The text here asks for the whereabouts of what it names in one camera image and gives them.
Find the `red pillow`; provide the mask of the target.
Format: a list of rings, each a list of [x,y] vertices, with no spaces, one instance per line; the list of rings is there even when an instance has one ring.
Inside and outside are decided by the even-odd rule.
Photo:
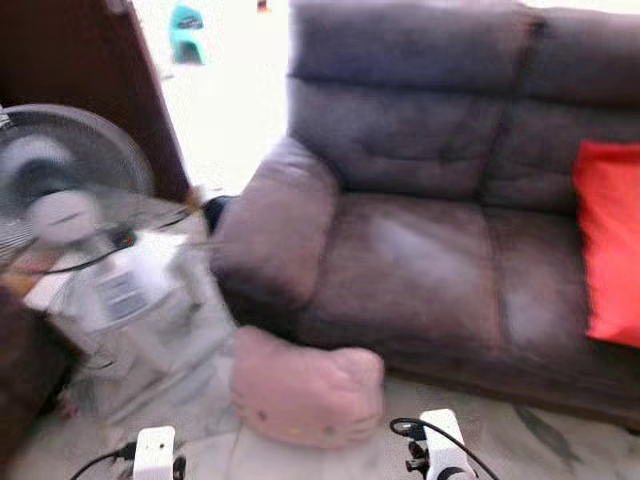
[[[640,348],[640,146],[580,143],[573,165],[595,340]]]

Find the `pink cat face pillow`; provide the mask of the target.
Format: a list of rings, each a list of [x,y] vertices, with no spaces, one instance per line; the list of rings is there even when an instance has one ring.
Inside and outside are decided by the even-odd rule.
[[[317,449],[367,442],[384,413],[384,360],[370,349],[296,346],[256,326],[234,335],[230,399],[265,438]]]

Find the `dark grey fabric sofa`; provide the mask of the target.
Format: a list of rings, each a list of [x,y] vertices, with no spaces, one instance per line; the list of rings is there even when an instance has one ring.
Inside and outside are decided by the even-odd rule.
[[[640,136],[640,19],[296,0],[288,125],[214,234],[239,324],[640,429],[640,351],[588,337],[571,170]]]

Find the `black power strip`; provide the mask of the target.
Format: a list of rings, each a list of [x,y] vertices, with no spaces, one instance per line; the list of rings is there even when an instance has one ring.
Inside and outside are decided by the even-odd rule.
[[[106,236],[110,239],[114,250],[125,250],[137,244],[138,233],[129,227],[114,227],[106,230]]]

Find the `white standing fan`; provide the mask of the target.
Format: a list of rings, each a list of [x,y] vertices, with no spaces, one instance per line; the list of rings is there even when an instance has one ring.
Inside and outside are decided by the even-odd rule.
[[[200,212],[157,198],[140,146],[104,116],[41,102],[0,108],[0,219],[58,253],[20,274],[55,282],[45,310],[83,355],[169,372],[232,337],[201,243],[184,228]],[[114,227],[136,230],[137,244],[114,250]]]

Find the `dark wooden cabinet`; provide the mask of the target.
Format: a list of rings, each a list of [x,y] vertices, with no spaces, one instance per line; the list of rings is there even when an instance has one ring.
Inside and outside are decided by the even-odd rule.
[[[0,105],[32,102],[104,116],[142,148],[157,197],[191,197],[131,0],[0,0]]]

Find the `teal plastic stool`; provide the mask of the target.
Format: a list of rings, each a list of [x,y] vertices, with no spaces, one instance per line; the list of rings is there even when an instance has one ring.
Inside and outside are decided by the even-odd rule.
[[[173,61],[184,65],[206,65],[210,55],[204,46],[205,14],[191,0],[175,0],[166,23]]]

